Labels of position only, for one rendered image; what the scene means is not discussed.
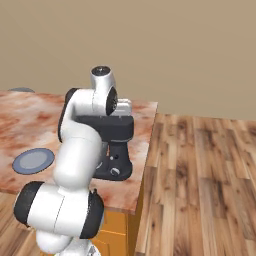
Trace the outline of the black stand mixer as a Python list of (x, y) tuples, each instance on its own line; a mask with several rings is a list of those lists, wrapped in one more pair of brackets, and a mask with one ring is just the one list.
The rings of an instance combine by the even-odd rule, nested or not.
[(105, 151), (94, 174), (94, 178), (110, 181), (124, 181), (133, 170), (129, 158), (128, 142), (134, 135), (134, 119), (132, 116), (78, 116), (76, 121), (95, 129), (102, 142), (109, 148)]

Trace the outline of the yellow wooden island cabinet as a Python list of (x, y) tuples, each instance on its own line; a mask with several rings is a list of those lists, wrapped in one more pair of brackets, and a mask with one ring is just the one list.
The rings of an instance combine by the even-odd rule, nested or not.
[(144, 185), (141, 185), (135, 214), (106, 211), (104, 224), (93, 244), (101, 256), (134, 256), (143, 208)]

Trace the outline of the blue-grey round plate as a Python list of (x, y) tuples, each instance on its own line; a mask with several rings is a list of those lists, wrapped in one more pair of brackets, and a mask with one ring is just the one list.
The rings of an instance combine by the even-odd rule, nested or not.
[(55, 159), (54, 153), (47, 148), (34, 148), (18, 155), (13, 163), (13, 170), (22, 175), (32, 175), (47, 169)]

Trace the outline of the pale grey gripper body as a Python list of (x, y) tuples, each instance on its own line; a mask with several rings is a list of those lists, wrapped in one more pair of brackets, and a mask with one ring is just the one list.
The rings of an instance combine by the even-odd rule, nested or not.
[(132, 114), (132, 103), (129, 99), (119, 99), (114, 111), (115, 116), (130, 116)]

